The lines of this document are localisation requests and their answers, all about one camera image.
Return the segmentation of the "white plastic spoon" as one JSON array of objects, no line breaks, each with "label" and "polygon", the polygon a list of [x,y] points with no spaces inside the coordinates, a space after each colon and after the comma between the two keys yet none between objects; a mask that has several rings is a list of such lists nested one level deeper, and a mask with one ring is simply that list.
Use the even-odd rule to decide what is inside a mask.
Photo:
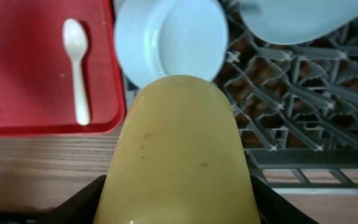
[{"label": "white plastic spoon", "polygon": [[83,78],[82,59],[88,50],[88,38],[83,26],[75,19],[67,19],[62,27],[63,47],[71,63],[75,118],[79,125],[91,121],[90,108]]}]

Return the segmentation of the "grey dishwasher rack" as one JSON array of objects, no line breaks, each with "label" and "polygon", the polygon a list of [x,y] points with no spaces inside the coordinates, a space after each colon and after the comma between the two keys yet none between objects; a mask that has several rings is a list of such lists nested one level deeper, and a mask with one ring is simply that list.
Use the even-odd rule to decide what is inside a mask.
[{"label": "grey dishwasher rack", "polygon": [[218,1],[229,42],[212,83],[228,99],[250,171],[284,194],[358,192],[358,17],[317,39],[256,37]]}]

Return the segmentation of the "red serving tray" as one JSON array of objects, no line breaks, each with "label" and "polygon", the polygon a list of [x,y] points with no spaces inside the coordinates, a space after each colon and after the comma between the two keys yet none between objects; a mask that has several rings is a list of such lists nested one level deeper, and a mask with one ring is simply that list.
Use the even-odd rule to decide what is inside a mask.
[{"label": "red serving tray", "polygon": [[[88,37],[86,126],[75,119],[71,63],[62,38],[67,19],[78,20]],[[0,138],[116,129],[126,109],[113,26],[109,0],[0,0]]]}]

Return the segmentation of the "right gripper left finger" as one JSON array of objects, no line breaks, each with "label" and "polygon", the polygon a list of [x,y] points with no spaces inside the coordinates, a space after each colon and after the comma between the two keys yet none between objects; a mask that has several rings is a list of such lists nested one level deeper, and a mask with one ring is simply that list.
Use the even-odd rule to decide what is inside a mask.
[{"label": "right gripper left finger", "polygon": [[94,220],[106,175],[101,175],[34,224],[89,224]]}]

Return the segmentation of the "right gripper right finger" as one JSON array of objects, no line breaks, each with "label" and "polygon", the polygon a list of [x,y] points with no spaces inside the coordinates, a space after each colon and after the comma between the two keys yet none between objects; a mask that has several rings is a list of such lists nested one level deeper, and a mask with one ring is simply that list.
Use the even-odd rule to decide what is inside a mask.
[{"label": "right gripper right finger", "polygon": [[262,214],[262,223],[318,224],[258,177],[252,175],[250,179],[257,208]]}]

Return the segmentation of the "yellow plastic cup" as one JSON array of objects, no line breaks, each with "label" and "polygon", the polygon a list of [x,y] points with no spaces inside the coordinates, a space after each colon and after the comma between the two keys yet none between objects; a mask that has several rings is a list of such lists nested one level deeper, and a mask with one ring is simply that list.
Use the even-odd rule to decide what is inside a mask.
[{"label": "yellow plastic cup", "polygon": [[147,85],[121,129],[95,223],[258,223],[231,105],[212,83]]}]

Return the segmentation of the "small light blue bowl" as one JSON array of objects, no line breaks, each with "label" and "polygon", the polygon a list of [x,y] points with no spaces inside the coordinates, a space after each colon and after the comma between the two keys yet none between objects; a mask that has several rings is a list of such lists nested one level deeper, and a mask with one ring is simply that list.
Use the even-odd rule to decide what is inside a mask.
[{"label": "small light blue bowl", "polygon": [[228,42],[226,14],[215,0],[125,0],[114,27],[121,69],[139,88],[172,75],[213,81]]}]

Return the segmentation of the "large light blue plate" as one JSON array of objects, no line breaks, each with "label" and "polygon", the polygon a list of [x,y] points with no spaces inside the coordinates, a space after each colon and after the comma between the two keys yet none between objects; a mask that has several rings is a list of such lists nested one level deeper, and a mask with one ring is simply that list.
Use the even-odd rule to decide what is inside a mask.
[{"label": "large light blue plate", "polygon": [[241,0],[239,14],[259,39],[278,45],[322,37],[358,17],[358,0]]}]

